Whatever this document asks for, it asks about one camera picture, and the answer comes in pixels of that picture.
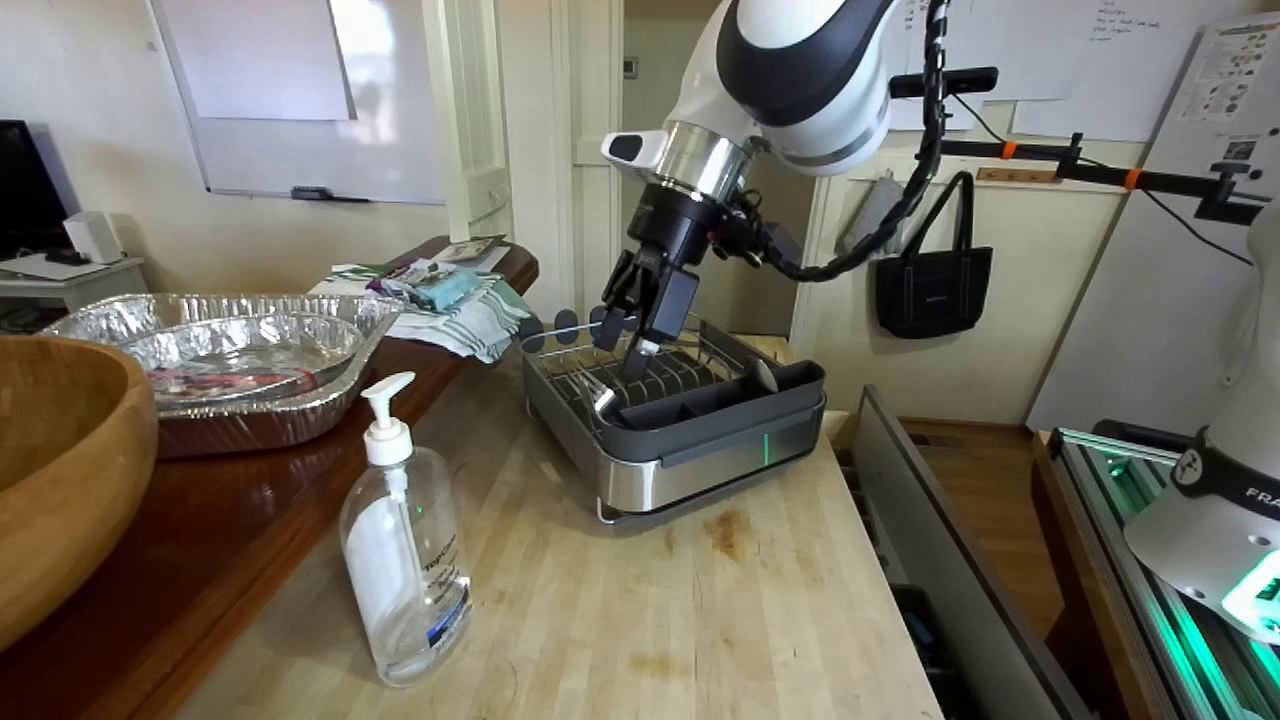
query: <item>pump dispenser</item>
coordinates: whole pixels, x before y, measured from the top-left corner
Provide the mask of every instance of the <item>pump dispenser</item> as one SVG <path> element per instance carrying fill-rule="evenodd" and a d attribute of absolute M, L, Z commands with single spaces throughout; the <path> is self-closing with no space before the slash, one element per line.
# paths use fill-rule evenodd
<path fill-rule="evenodd" d="M 344 502 L 338 541 L 374 677 L 406 685 L 427 677 L 473 616 L 473 581 L 459 564 L 447 469 L 417 447 L 390 396 L 413 371 L 362 389 L 367 472 Z"/>

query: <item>aluminum foil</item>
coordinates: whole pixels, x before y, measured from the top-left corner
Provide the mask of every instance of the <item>aluminum foil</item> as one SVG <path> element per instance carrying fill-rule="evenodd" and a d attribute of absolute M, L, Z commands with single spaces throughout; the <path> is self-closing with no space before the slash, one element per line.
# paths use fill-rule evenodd
<path fill-rule="evenodd" d="M 216 318 L 131 339 L 161 410 L 289 401 L 328 384 L 362 333 L 338 318 Z"/>
<path fill-rule="evenodd" d="M 259 329 L 243 350 L 289 350 L 289 356 L 315 354 L 315 345 L 344 345 L 338 329 L 355 329 L 346 354 L 330 350 L 330 368 L 315 371 L 315 384 L 289 394 L 249 394 L 216 401 L 161 401 L 161 455 L 218 455 L 289 447 L 323 435 L 355 401 L 367 356 L 401 318 L 401 299 L 382 295 L 216 295 L 216 293 L 125 293 L 77 308 L 70 318 L 44 329 L 44 336 L 77 336 L 136 354 L 142 368 L 161 356 L 205 356 L 192 333 L 210 333 L 224 345 L 239 345 L 231 329 Z"/>

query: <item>hanging bag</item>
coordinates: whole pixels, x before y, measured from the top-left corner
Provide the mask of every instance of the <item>hanging bag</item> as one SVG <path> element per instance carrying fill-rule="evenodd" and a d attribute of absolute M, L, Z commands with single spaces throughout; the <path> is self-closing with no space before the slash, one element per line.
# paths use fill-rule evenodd
<path fill-rule="evenodd" d="M 957 190 L 957 244 L 948 254 L 918 254 Z M 988 276 L 992 249 L 970 249 L 970 174 L 957 174 L 905 254 L 871 266 L 876 320 L 883 333 L 912 339 L 969 333 L 985 318 Z"/>

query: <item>countertop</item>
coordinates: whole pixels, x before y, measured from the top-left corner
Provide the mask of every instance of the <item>countertop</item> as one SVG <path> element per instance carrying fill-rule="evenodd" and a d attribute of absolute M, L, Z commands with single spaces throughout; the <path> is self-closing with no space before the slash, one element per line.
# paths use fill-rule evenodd
<path fill-rule="evenodd" d="M 390 266 L 441 254 L 427 240 Z M 495 268 L 513 290 L 534 256 Z M 382 339 L 367 382 L 417 371 L 396 416 L 425 416 L 468 359 Z M 272 594 L 328 541 L 362 469 L 367 410 L 295 447 L 154 460 L 153 489 L 105 568 L 30 635 L 0 654 L 0 716 L 171 716 Z"/>
<path fill-rule="evenodd" d="M 328 532 L 183 716 L 939 716 L 828 444 L 612 532 L 507 359 L 459 371 L 417 435 L 453 469 L 474 581 L 459 647 L 374 685 Z"/>

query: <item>waffle maker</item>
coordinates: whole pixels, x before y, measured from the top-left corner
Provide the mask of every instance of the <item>waffle maker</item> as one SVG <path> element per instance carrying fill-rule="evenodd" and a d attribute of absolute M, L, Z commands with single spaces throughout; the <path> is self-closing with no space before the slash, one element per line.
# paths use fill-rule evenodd
<path fill-rule="evenodd" d="M 821 365 L 777 365 L 699 325 L 622 377 L 621 354 L 593 350 L 586 333 L 559 339 L 551 333 L 523 354 L 523 394 L 586 485 L 600 524 L 679 514 L 815 447 Z"/>

